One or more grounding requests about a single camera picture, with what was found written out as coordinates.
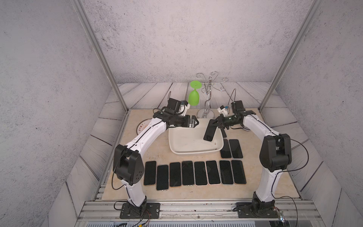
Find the dark phone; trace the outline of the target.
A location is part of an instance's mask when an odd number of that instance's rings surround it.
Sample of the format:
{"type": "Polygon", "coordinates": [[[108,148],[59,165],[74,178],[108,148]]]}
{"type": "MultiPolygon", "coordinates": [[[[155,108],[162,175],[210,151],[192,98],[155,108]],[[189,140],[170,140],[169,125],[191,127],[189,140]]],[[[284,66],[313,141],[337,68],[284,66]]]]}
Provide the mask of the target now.
{"type": "Polygon", "coordinates": [[[223,139],[223,147],[220,150],[220,155],[222,159],[230,159],[232,158],[229,142],[227,139],[223,139]]]}

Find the white plastic storage box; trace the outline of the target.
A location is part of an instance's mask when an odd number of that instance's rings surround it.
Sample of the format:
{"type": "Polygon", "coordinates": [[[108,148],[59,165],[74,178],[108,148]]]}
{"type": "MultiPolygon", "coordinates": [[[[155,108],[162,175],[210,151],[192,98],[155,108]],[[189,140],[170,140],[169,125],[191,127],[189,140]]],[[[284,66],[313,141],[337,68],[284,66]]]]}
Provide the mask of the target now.
{"type": "Polygon", "coordinates": [[[216,129],[212,141],[203,140],[209,119],[200,118],[195,128],[170,128],[168,131],[169,145],[173,153],[178,155],[204,154],[220,151],[224,146],[224,138],[219,128],[216,129]]]}

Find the black phone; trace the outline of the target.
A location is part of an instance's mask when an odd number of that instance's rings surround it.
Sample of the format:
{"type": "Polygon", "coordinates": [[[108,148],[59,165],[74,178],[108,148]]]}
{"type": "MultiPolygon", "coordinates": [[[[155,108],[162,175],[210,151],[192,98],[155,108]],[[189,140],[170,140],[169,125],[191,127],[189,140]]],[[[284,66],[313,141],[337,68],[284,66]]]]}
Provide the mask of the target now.
{"type": "Polygon", "coordinates": [[[220,174],[218,171],[217,162],[215,160],[206,161],[209,184],[220,184],[220,174]]]}
{"type": "Polygon", "coordinates": [[[157,167],[157,186],[158,191],[164,191],[169,188],[169,166],[159,165],[157,167]]]}
{"type": "Polygon", "coordinates": [[[232,160],[233,180],[235,184],[247,184],[243,162],[240,160],[232,160]]]}
{"type": "Polygon", "coordinates": [[[227,160],[220,160],[219,167],[222,184],[233,184],[231,162],[227,160]]]}

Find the phone with purple clear case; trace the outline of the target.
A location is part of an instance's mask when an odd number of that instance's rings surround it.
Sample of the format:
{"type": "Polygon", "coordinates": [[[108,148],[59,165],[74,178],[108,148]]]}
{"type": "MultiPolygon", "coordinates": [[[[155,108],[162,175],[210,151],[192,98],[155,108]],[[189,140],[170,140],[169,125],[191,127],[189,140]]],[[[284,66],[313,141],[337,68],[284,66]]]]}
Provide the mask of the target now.
{"type": "Polygon", "coordinates": [[[145,163],[144,185],[155,185],[157,174],[157,162],[148,161],[145,163]]]}

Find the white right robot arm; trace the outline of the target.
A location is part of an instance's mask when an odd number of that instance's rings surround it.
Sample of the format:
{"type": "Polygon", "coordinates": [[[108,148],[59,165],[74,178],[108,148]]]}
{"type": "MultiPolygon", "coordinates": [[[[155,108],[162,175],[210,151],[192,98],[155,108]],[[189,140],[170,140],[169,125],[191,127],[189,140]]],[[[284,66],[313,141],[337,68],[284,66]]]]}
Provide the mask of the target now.
{"type": "Polygon", "coordinates": [[[279,179],[292,162],[290,137],[267,126],[253,111],[241,111],[232,116],[221,114],[213,124],[220,129],[242,124],[262,141],[259,159],[263,171],[249,208],[255,215],[267,215],[275,207],[279,179]]]}

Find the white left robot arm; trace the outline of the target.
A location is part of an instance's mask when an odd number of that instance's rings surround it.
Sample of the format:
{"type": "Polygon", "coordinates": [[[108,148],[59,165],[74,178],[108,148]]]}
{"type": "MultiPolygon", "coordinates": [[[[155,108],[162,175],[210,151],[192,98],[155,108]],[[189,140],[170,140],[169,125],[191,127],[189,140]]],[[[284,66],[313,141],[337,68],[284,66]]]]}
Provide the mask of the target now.
{"type": "Polygon", "coordinates": [[[145,167],[142,157],[153,142],[172,127],[195,128],[199,125],[197,117],[178,115],[163,111],[154,113],[145,130],[126,145],[117,145],[114,151],[113,175],[121,180],[128,194],[128,204],[135,209],[144,210],[147,197],[140,182],[145,167]]]}

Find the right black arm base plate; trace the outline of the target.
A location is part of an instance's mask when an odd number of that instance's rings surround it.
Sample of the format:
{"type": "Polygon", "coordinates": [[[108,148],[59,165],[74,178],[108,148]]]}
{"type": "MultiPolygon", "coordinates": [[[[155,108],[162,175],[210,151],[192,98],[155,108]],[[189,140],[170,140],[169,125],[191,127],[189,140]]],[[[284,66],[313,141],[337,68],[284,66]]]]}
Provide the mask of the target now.
{"type": "Polygon", "coordinates": [[[238,218],[278,218],[275,201],[267,203],[238,202],[233,208],[238,218]]]}

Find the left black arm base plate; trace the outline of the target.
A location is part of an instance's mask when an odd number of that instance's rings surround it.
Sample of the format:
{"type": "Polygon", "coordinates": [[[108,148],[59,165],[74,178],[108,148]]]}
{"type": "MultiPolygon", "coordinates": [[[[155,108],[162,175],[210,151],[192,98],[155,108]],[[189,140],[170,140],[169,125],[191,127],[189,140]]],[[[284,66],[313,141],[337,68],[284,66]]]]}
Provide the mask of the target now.
{"type": "Polygon", "coordinates": [[[143,203],[140,207],[136,207],[131,203],[124,203],[121,208],[120,219],[140,219],[150,218],[158,219],[160,215],[160,203],[143,203]]]}

